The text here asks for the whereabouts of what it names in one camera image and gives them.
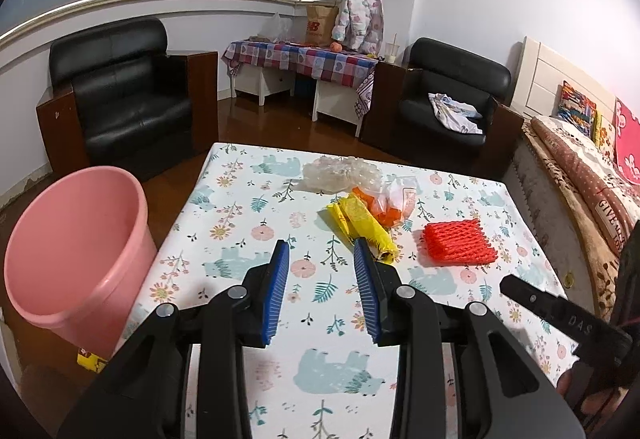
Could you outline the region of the right hand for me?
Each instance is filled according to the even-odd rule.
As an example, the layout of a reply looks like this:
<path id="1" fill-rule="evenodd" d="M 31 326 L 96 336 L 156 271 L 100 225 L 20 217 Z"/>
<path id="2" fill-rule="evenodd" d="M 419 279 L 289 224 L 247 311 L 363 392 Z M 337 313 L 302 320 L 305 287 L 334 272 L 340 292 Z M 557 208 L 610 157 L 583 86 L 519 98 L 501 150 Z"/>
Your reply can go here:
<path id="1" fill-rule="evenodd" d="M 570 390 L 570 386 L 573 384 L 573 377 L 578 373 L 578 365 L 579 363 L 575 362 L 569 370 L 559 377 L 556 383 L 556 391 L 560 396 L 565 397 Z M 626 398 L 628 391 L 628 388 L 616 387 L 592 393 L 582 400 L 580 411 L 590 417 L 595 417 L 599 414 L 600 418 L 606 421 L 616 412 Z"/>

